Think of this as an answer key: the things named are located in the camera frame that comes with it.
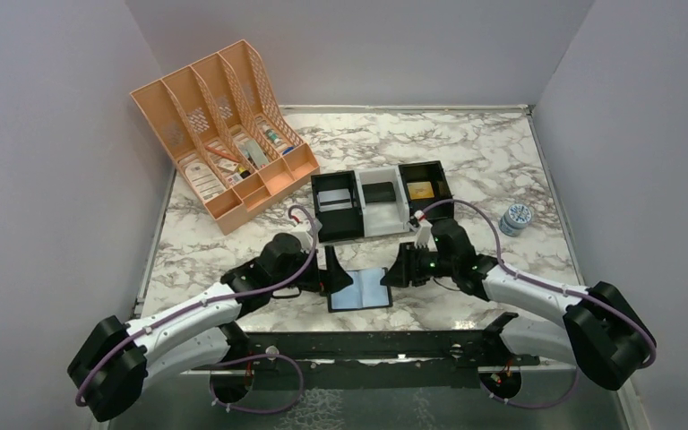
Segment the silver grey credit card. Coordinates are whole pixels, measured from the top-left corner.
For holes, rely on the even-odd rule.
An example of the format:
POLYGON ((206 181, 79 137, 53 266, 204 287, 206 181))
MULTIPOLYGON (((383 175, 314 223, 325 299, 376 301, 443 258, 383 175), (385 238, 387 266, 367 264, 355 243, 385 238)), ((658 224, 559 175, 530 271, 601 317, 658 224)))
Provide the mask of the silver grey credit card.
POLYGON ((320 212, 350 209, 352 194, 348 188, 320 191, 317 193, 320 212))

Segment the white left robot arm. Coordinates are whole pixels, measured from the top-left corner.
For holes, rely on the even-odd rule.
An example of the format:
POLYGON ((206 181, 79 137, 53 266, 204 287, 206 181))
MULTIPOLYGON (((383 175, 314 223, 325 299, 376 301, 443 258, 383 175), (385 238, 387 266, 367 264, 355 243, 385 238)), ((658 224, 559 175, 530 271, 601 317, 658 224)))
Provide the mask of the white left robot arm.
POLYGON ((281 233, 252 260, 227 271, 199 296, 148 318, 98 322, 68 366, 75 403, 106 422, 128 410, 153 384, 199 366, 244 365, 250 379, 260 360, 291 357, 252 347, 240 318, 266 306, 286 287, 327 294, 353 283, 330 254, 320 268, 316 237, 306 231, 281 233))

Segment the black leather card holder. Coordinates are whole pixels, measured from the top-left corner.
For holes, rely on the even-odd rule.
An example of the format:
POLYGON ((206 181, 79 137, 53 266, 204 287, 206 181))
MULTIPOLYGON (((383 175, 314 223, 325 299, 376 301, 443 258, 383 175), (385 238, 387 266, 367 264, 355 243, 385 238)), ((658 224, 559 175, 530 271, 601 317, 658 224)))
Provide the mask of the black leather card holder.
POLYGON ((352 282, 328 297, 328 312, 353 312, 393 306, 391 288, 381 284, 385 268, 346 271, 352 282))

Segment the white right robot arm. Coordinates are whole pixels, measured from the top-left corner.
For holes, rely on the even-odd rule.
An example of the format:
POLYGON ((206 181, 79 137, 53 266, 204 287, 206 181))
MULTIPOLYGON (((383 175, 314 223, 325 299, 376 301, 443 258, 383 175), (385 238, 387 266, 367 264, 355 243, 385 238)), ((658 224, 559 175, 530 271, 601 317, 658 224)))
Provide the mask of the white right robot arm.
POLYGON ((466 295, 517 307, 515 316, 481 340, 481 352, 501 365, 514 355, 552 358, 577 366, 598 386, 616 391, 651 359, 657 343, 620 291, 599 282, 588 288, 556 285, 480 254, 454 219, 414 221, 416 237, 400 244, 381 282, 417 287, 448 278, 466 295))

